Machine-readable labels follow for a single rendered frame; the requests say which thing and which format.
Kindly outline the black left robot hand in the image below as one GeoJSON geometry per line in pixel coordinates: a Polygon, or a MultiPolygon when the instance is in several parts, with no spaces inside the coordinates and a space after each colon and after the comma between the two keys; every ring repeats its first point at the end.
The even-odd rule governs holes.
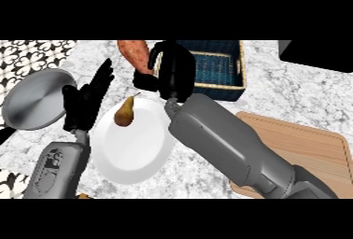
{"type": "Polygon", "coordinates": [[[89,131],[93,127],[101,103],[114,80],[112,60],[99,66],[93,80],[78,89],[73,85],[62,87],[64,108],[67,111],[64,130],[89,131]]]}

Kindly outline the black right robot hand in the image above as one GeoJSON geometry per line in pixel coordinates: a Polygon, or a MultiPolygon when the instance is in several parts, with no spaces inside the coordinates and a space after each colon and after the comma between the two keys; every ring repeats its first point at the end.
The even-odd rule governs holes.
{"type": "Polygon", "coordinates": [[[158,77],[135,72],[135,87],[145,91],[158,91],[164,100],[177,98],[177,102],[183,103],[194,93],[197,60],[191,51],[174,40],[166,40],[151,50],[149,69],[155,66],[160,53],[163,57],[158,77]]]}

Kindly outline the orange sweet potato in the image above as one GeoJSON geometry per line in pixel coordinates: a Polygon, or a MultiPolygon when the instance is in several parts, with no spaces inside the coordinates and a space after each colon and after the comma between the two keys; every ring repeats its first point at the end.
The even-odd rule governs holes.
{"type": "Polygon", "coordinates": [[[140,74],[151,75],[155,70],[148,68],[149,48],[145,40],[118,40],[118,50],[140,74]]]}

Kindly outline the blue wicker basket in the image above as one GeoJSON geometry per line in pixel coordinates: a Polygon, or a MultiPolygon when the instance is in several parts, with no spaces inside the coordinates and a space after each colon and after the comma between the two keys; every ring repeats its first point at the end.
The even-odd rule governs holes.
{"type": "Polygon", "coordinates": [[[179,40],[197,59],[194,93],[235,102],[247,87],[241,40],[179,40]]]}

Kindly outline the wooden cutting board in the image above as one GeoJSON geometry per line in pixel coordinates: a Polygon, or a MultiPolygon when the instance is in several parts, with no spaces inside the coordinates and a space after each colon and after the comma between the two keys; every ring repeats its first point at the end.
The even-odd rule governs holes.
{"type": "Polygon", "coordinates": [[[267,147],[303,166],[341,199],[353,199],[353,159],[344,137],[297,123],[239,112],[267,147]]]}

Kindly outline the brown pear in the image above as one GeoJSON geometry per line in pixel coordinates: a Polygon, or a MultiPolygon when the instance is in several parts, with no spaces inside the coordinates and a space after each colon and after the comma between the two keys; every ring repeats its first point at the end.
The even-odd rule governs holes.
{"type": "Polygon", "coordinates": [[[135,120],[135,97],[136,94],[126,99],[120,109],[114,113],[114,123],[121,127],[127,127],[135,120]]]}

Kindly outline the white plate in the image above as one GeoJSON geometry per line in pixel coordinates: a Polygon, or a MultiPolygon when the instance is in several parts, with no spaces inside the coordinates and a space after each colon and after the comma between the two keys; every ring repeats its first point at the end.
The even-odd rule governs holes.
{"type": "Polygon", "coordinates": [[[163,105],[135,99],[135,120],[127,127],[114,123],[118,103],[102,116],[92,137],[92,159],[99,173],[114,182],[136,184],[154,176],[170,157],[176,139],[163,105]]]}

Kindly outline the black and white patterned placemat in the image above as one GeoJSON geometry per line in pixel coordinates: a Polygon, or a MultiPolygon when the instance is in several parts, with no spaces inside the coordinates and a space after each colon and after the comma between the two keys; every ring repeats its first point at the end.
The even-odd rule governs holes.
{"type": "Polygon", "coordinates": [[[21,199],[30,183],[30,177],[0,169],[0,199],[21,199]]]}
{"type": "Polygon", "coordinates": [[[75,40],[0,40],[0,105],[30,74],[61,66],[75,44],[75,40]]]}

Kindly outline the black appliance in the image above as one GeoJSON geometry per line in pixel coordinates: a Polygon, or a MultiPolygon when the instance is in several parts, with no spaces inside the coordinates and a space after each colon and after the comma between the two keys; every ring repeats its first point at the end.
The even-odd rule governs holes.
{"type": "Polygon", "coordinates": [[[281,40],[282,61],[353,73],[353,43],[347,40],[281,40]]]}

